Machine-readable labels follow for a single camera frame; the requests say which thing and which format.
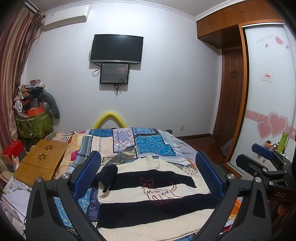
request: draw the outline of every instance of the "metal screw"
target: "metal screw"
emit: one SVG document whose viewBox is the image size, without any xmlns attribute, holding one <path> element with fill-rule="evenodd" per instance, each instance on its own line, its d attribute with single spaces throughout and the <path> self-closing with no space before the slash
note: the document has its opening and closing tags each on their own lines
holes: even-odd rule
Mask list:
<svg viewBox="0 0 296 241">
<path fill-rule="evenodd" d="M 35 179 L 35 182 L 39 183 L 39 182 L 41 182 L 41 180 L 42 180 L 42 177 L 37 177 L 37 178 Z"/>
<path fill-rule="evenodd" d="M 228 173 L 227 174 L 227 178 L 228 179 L 234 179 L 235 178 L 235 175 L 233 175 L 232 173 Z"/>
<path fill-rule="evenodd" d="M 66 173 L 62 174 L 62 179 L 68 179 L 69 176 L 70 176 L 70 174 L 66 172 Z"/>
<path fill-rule="evenodd" d="M 260 177 L 255 177 L 255 181 L 260 183 L 261 182 L 261 178 Z"/>
</svg>

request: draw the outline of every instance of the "red cat drawing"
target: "red cat drawing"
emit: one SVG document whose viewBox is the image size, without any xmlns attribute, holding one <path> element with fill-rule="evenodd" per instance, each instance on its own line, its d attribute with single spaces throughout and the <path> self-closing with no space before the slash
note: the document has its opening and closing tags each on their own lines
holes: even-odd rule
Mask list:
<svg viewBox="0 0 296 241">
<path fill-rule="evenodd" d="M 164 190 L 160 188 L 153 188 L 154 179 L 151 178 L 149 181 L 146 181 L 141 177 L 142 188 L 144 189 L 144 193 L 148 196 L 149 200 L 155 201 L 158 206 L 161 204 L 167 204 L 169 201 L 175 198 L 181 198 L 179 196 L 174 195 L 173 191 L 177 189 L 177 186 L 170 182 L 173 185 L 173 188 L 170 190 Z"/>
</svg>

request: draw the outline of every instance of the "green thermos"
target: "green thermos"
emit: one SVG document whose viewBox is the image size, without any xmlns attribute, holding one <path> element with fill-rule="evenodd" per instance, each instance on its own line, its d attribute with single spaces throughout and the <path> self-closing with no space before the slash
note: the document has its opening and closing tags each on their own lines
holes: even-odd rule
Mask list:
<svg viewBox="0 0 296 241">
<path fill-rule="evenodd" d="M 288 139 L 288 134 L 286 132 L 283 133 L 283 135 L 281 136 L 281 140 L 279 142 L 279 146 L 277 148 L 277 152 L 282 153 L 285 147 L 285 144 L 287 142 Z"/>
</svg>

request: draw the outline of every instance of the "curtain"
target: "curtain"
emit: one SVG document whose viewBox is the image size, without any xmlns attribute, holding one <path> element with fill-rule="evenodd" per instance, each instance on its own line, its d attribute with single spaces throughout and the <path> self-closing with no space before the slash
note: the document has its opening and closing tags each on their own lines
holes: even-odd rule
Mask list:
<svg viewBox="0 0 296 241">
<path fill-rule="evenodd" d="M 13 99 L 43 16 L 23 6 L 0 36 L 0 153 L 17 139 Z"/>
</svg>

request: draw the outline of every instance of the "television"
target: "television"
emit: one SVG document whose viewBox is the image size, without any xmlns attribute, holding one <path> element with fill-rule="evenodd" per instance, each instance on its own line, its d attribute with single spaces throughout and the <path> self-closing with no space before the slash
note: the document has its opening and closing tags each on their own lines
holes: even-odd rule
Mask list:
<svg viewBox="0 0 296 241">
<path fill-rule="evenodd" d="M 103 63 L 100 84 L 127 84 L 129 64 Z"/>
<path fill-rule="evenodd" d="M 143 37 L 96 34 L 94 36 L 90 62 L 141 63 Z"/>
</svg>

